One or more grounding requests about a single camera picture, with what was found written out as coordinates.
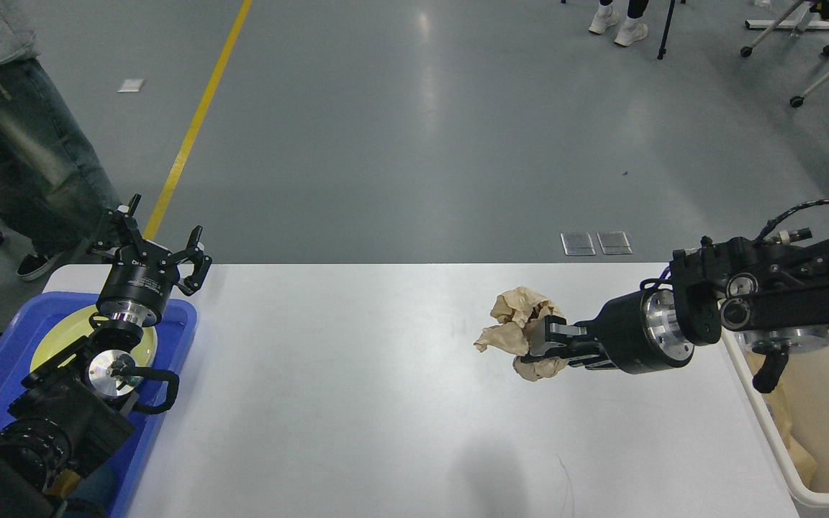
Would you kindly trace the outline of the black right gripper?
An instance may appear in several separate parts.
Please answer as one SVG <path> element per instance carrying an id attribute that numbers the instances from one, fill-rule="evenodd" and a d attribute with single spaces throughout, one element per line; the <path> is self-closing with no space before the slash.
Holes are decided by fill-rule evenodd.
<path id="1" fill-rule="evenodd" d="M 687 366 L 694 345 L 682 334 L 670 289 L 636 291 L 610 299 L 592 321 L 567 324 L 563 316 L 546 315 L 530 331 L 529 364 L 562 358 L 571 367 L 602 362 L 629 374 L 657 373 Z"/>

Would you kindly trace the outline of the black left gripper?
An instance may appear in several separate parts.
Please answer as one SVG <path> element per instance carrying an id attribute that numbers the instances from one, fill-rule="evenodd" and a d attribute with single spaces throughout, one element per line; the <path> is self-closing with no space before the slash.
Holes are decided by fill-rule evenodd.
<path id="1" fill-rule="evenodd" d="M 182 250 L 170 250 L 147 243 L 142 251 L 142 234 L 135 211 L 142 199 L 134 194 L 127 204 L 101 213 L 94 233 L 83 247 L 87 255 L 105 257 L 111 270 L 96 299 L 96 311 L 113 320 L 126 320 L 138 327 L 154 327 L 162 321 L 172 288 L 186 297 L 203 288 L 212 259 L 204 252 L 203 226 L 195 226 Z M 168 266 L 161 265 L 170 256 Z M 190 274 L 180 266 L 190 263 Z"/>

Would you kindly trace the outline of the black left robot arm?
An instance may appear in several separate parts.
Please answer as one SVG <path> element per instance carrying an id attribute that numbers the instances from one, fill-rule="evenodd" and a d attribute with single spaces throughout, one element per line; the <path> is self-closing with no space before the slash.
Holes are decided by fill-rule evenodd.
<path id="1" fill-rule="evenodd" d="M 92 502 L 60 495 L 67 473 L 81 479 L 135 435 L 132 414 L 162 415 L 176 403 L 180 376 L 145 366 L 134 349 L 157 327 L 172 292 L 203 288 L 213 259 L 195 226 L 181 250 L 145 239 L 135 219 L 140 196 L 103 213 L 89 252 L 111 268 L 90 314 L 88 334 L 33 368 L 0 429 L 0 517 L 105 515 Z"/>

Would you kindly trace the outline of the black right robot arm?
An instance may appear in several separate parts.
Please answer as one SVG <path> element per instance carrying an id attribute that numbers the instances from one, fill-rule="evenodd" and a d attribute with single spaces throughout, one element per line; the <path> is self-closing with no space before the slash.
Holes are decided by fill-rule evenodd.
<path id="1" fill-rule="evenodd" d="M 515 366 L 562 360 L 591 371 L 657 373 L 687 366 L 698 345 L 717 343 L 727 330 L 763 357 L 751 384 L 771 393 L 792 355 L 829 344 L 829 239 L 804 245 L 812 238 L 806 227 L 776 232 L 795 213 L 826 204 L 797 204 L 756 238 L 704 237 L 697 248 L 675 250 L 661 276 L 610 299 L 592 320 L 544 317 Z"/>

